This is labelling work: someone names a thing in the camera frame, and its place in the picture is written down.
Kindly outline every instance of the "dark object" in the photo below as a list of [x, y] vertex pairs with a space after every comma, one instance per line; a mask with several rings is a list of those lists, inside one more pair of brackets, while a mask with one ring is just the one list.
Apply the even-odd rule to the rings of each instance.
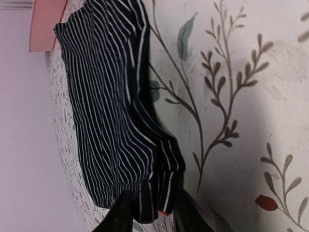
[[[92, 232], [132, 232], [133, 195], [127, 191], [121, 194], [104, 220]], [[182, 190], [174, 207], [173, 232], [214, 232], [203, 220], [194, 206], [194, 200]]]

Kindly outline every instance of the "green leaf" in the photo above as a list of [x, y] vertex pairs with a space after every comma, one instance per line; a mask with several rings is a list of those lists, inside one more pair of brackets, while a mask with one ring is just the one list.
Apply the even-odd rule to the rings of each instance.
[[301, 178], [297, 177], [295, 180], [293, 180], [293, 182], [290, 184], [290, 186], [288, 187], [288, 189], [286, 190], [286, 195], [293, 190], [294, 188], [296, 188], [299, 184], [301, 183]]
[[306, 207], [307, 207], [307, 204], [308, 204], [308, 197], [305, 197], [304, 200], [302, 201], [302, 203], [300, 204], [299, 206], [299, 210], [298, 210], [298, 224], [300, 224], [300, 219], [301, 219], [301, 216], [303, 215]]
[[150, 81], [150, 93], [153, 102], [157, 102], [160, 99], [160, 85], [157, 81]]
[[143, 228], [136, 222], [133, 222], [133, 228], [138, 232], [143, 232]]
[[214, 215], [214, 220], [216, 223], [216, 231], [217, 232], [234, 232], [230, 224], [222, 217], [214, 208], [209, 206], [211, 209], [213, 215]]
[[188, 43], [189, 43], [189, 37], [192, 33], [193, 23], [194, 19], [196, 17], [197, 13], [194, 14], [194, 16], [189, 19], [180, 29], [178, 32], [177, 37], [177, 52], [178, 56], [181, 60], [188, 60]]

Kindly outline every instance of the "wall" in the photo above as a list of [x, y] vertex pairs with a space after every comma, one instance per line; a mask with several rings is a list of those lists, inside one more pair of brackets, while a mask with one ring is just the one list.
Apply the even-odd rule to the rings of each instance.
[[61, 166], [45, 54], [30, 11], [0, 13], [0, 232], [81, 232]]
[[309, 231], [308, 1], [143, 2], [154, 100], [206, 221]]

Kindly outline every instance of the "leaf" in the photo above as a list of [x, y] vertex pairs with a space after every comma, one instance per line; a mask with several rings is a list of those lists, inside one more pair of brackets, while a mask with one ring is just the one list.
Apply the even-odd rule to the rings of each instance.
[[243, 24], [239, 24], [239, 25], [236, 25], [235, 27], [236, 27], [236, 28], [244, 28], [244, 27], [245, 27], [245, 25], [243, 25]]
[[238, 132], [230, 133], [230, 137], [234, 138], [234, 139], [237, 139], [237, 138], [239, 138], [239, 133]]
[[209, 62], [211, 61], [211, 57], [212, 57], [212, 51], [209, 51], [209, 52], [208, 52], [208, 61], [209, 61]]
[[262, 38], [263, 38], [262, 34], [259, 33], [259, 34], [257, 35], [257, 41], [258, 41], [258, 43], [259, 43], [259, 47], [262, 46]]
[[269, 66], [269, 62], [264, 62], [260, 67], [258, 67], [255, 72], [258, 73]]
[[211, 29], [212, 29], [212, 30], [214, 29], [214, 20], [213, 20], [213, 17], [211, 17]]
[[301, 17], [300, 20], [301, 21], [306, 21], [309, 18], [309, 12], [304, 13]]
[[203, 59], [204, 59], [205, 61], [208, 61], [207, 58], [206, 58], [206, 56], [205, 56], [205, 53], [204, 53], [203, 51], [201, 51], [201, 55], [202, 55], [202, 57], [203, 57]]
[[307, 30], [307, 31], [305, 31], [304, 33], [302, 33], [302, 34], [298, 37], [297, 41], [298, 41], [299, 43], [303, 43], [303, 42], [307, 41], [308, 39], [309, 39], [309, 30]]
[[133, 222], [133, 228], [136, 229], [138, 232], [143, 232], [143, 228], [136, 222]]
[[250, 72], [251, 72], [251, 65], [249, 63], [246, 63], [245, 67], [246, 79], [249, 79]]
[[291, 164], [293, 160], [293, 156], [290, 154], [285, 158], [285, 163], [284, 163], [284, 167], [283, 167], [283, 173], [286, 172], [286, 170], [288, 170], [289, 165]]
[[197, 164], [197, 167], [199, 168], [199, 162], [198, 162], [197, 155], [194, 152], [192, 152], [192, 155], [193, 155], [195, 163]]
[[233, 22], [233, 16], [230, 15], [230, 24], [231, 24], [231, 26], [233, 26], [233, 23], [234, 23]]
[[213, 75], [216, 75], [218, 73], [220, 67], [221, 67], [221, 63], [216, 62], [216, 64], [214, 65]]
[[197, 13], [194, 14], [194, 16], [189, 19], [180, 29], [178, 32], [177, 37], [177, 52], [178, 56], [181, 60], [188, 60], [188, 43], [189, 43], [189, 37], [192, 33], [193, 23], [194, 19], [196, 17]]
[[273, 164], [273, 161], [272, 161], [270, 158], [267, 158], [267, 157], [262, 157], [262, 158], [261, 158], [261, 162], [262, 162], [262, 163], [270, 163], [270, 164]]
[[295, 180], [293, 180], [293, 182], [290, 184], [290, 186], [288, 187], [288, 189], [286, 190], [286, 195], [293, 190], [294, 188], [296, 188], [299, 184], [301, 183], [301, 178], [297, 177]]
[[229, 133], [230, 133], [230, 128], [226, 127], [226, 129], [225, 129], [225, 137], [228, 137]]
[[266, 149], [267, 149], [269, 157], [272, 157], [272, 149], [271, 149], [270, 143], [266, 144]]
[[238, 124], [237, 120], [234, 120], [233, 123], [232, 123], [232, 131], [235, 130], [237, 124]]
[[216, 99], [211, 99], [211, 103], [218, 107], [221, 106], [220, 103]]
[[302, 203], [300, 204], [299, 206], [299, 210], [298, 210], [298, 224], [300, 224], [300, 219], [301, 219], [301, 216], [303, 215], [306, 207], [307, 207], [307, 204], [308, 204], [308, 197], [305, 197], [304, 200], [302, 201]]
[[269, 172], [265, 172], [264, 173], [264, 177], [265, 177], [265, 180], [266, 180], [266, 183], [269, 187], [269, 189], [275, 194], [276, 194], [276, 191], [275, 191], [275, 188], [274, 188], [274, 184], [272, 182], [272, 178], [271, 178], [271, 175], [269, 174]]
[[227, 147], [232, 147], [232, 146], [233, 146], [232, 143], [229, 142], [229, 141], [222, 141], [222, 143], [223, 143], [225, 146], [227, 146]]
[[257, 62], [256, 50], [255, 49], [253, 49], [252, 52], [251, 52], [251, 59], [252, 59], [254, 64]]
[[220, 25], [217, 25], [217, 35], [218, 35], [218, 40], [220, 39]]
[[269, 49], [272, 48], [273, 45], [274, 45], [273, 42], [268, 42], [268, 43], [266, 43], [266, 44], [262, 47], [262, 52], [263, 52], [263, 53], [264, 53], [264, 52], [267, 52]]
[[157, 102], [160, 99], [160, 85], [157, 81], [150, 81], [150, 93], [153, 102]]
[[165, 101], [169, 104], [179, 104], [178, 102], [172, 101], [171, 99], [165, 98]]
[[220, 53], [219, 49], [217, 47], [214, 47], [214, 50], [220, 55], [222, 56], [222, 54]]
[[211, 30], [206, 30], [206, 33], [213, 36], [214, 38], [216, 38], [216, 36], [214, 35], [214, 33]]
[[218, 7], [217, 3], [214, 2], [213, 5], [217, 9], [217, 11], [219, 11], [219, 7]]
[[201, 65], [204, 69], [211, 71], [211, 68], [206, 63], [202, 62]]
[[213, 91], [213, 87], [212, 87], [212, 84], [210, 82], [210, 80], [208, 79], [208, 77], [205, 76], [205, 84], [207, 86], [207, 88], [209, 88], [211, 91]]
[[237, 73], [236, 81], [237, 81], [237, 86], [241, 86], [241, 82], [242, 82], [242, 73], [241, 72]]
[[220, 93], [225, 82], [226, 82], [226, 78], [224, 76], [222, 76], [219, 80], [219, 83], [218, 83], [218, 93]]
[[245, 87], [253, 87], [256, 84], [257, 84], [257, 80], [254, 80], [254, 81], [245, 83], [243, 86], [245, 86]]
[[234, 232], [229, 223], [214, 208], [211, 206], [209, 208], [214, 215], [217, 232]]

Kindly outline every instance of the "plant illustration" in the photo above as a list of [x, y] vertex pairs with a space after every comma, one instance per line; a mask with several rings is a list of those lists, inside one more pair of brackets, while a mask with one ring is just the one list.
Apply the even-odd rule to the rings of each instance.
[[301, 202], [299, 209], [298, 209], [298, 217], [297, 219], [294, 219], [289, 211], [288, 205], [287, 205], [287, 196], [290, 191], [295, 189], [302, 181], [301, 177], [295, 178], [292, 183], [287, 188], [286, 185], [286, 172], [292, 163], [293, 156], [290, 154], [285, 158], [285, 163], [283, 166], [283, 169], [281, 170], [279, 166], [276, 164], [276, 162], [273, 159], [272, 154], [272, 148], [269, 143], [267, 143], [267, 153], [268, 157], [262, 157], [261, 161], [262, 163], [270, 164], [272, 165], [278, 172], [281, 182], [282, 182], [282, 197], [278, 194], [278, 192], [275, 190], [272, 177], [269, 172], [264, 173], [264, 177], [266, 180], [266, 183], [270, 189], [270, 191], [275, 195], [276, 199], [278, 200], [280, 207], [277, 205], [276, 201], [268, 196], [260, 195], [256, 200], [255, 203], [258, 204], [262, 209], [267, 211], [275, 211], [276, 209], [281, 210], [297, 227], [302, 229], [305, 232], [309, 232], [309, 230], [306, 230], [301, 224], [300, 220], [301, 217], [307, 207], [308, 204], [308, 197], [305, 197], [303, 201]]
[[[238, 121], [237, 120], [231, 121], [232, 108], [235, 97], [241, 89], [244, 89], [246, 87], [253, 87], [257, 84], [257, 80], [253, 79], [254, 75], [266, 69], [269, 66], [268, 62], [260, 64], [260, 58], [265, 52], [267, 52], [273, 46], [272, 42], [263, 43], [262, 35], [258, 34], [257, 36], [258, 48], [252, 50], [251, 55], [252, 63], [248, 62], [244, 64], [244, 70], [243, 71], [239, 70], [239, 72], [237, 72], [237, 74], [235, 75], [232, 71], [232, 57], [230, 53], [229, 39], [231, 37], [231, 34], [235, 30], [245, 27], [243, 24], [240, 24], [239, 21], [245, 18], [246, 14], [243, 13], [244, 8], [241, 7], [239, 13], [236, 16], [229, 15], [228, 9], [223, 5], [223, 2], [224, 0], [220, 0], [219, 4], [214, 2], [214, 7], [218, 12], [220, 20], [219, 23], [216, 24], [215, 20], [211, 18], [211, 30], [206, 30], [206, 33], [209, 36], [211, 36], [216, 42], [216, 46], [213, 49], [214, 52], [219, 55], [221, 61], [214, 61], [214, 58], [212, 58], [213, 57], [212, 51], [208, 51], [207, 54], [201, 51], [201, 58], [203, 59], [201, 65], [206, 72], [205, 84], [206, 87], [213, 94], [211, 103], [221, 110], [224, 117], [222, 127], [218, 132], [217, 136], [210, 142], [210, 144], [207, 147], [205, 147], [202, 119], [200, 117], [200, 113], [197, 108], [196, 100], [194, 99], [192, 94], [192, 89], [189, 83], [189, 77], [184, 68], [184, 63], [187, 62], [189, 58], [188, 53], [189, 38], [191, 36], [194, 20], [197, 14], [194, 14], [194, 16], [191, 19], [189, 19], [179, 29], [177, 38], [177, 53], [179, 61], [176, 61], [176, 59], [172, 57], [169, 49], [165, 45], [163, 38], [161, 36], [156, 20], [156, 13], [155, 13], [156, 1], [152, 0], [154, 26], [151, 27], [151, 31], [158, 39], [159, 43], [161, 44], [162, 48], [167, 54], [169, 60], [173, 64], [173, 67], [176, 70], [179, 80], [182, 83], [189, 100], [181, 98], [176, 93], [173, 87], [173, 83], [170, 80], [164, 81], [164, 79], [156, 71], [154, 66], [150, 64], [150, 69], [153, 71], [153, 73], [155, 74], [155, 76], [159, 81], [159, 84], [161, 85], [159, 87], [158, 86], [154, 87], [154, 85], [152, 85], [152, 90], [158, 91], [162, 89], [167, 91], [171, 96], [171, 99], [167, 98], [165, 99], [165, 101], [169, 104], [178, 104], [183, 106], [190, 113], [190, 115], [193, 117], [193, 119], [197, 124], [200, 149], [198, 152], [192, 152], [192, 156], [195, 160], [195, 163], [199, 171], [197, 193], [199, 192], [199, 189], [201, 187], [205, 162], [211, 150], [219, 144], [223, 144], [227, 147], [232, 147], [230, 139], [239, 137], [239, 133], [235, 131]], [[224, 62], [227, 66], [226, 70], [227, 73], [226, 76], [218, 77], [218, 73], [219, 70], [221, 69], [222, 62]], [[225, 108], [222, 105], [220, 99], [221, 91], [224, 89], [224, 86], [226, 84], [228, 85], [228, 92], [229, 92], [229, 104], [227, 108]]]
[[[309, 19], [309, 11], [306, 12], [306, 13], [304, 13], [304, 14], [300, 17], [300, 20], [301, 20], [302, 22], [306, 22], [306, 21], [308, 21], [308, 19]], [[303, 42], [307, 41], [308, 39], [309, 39], [309, 30], [306, 30], [305, 32], [303, 32], [303, 33], [298, 37], [297, 41], [298, 41], [299, 43], [303, 43]]]

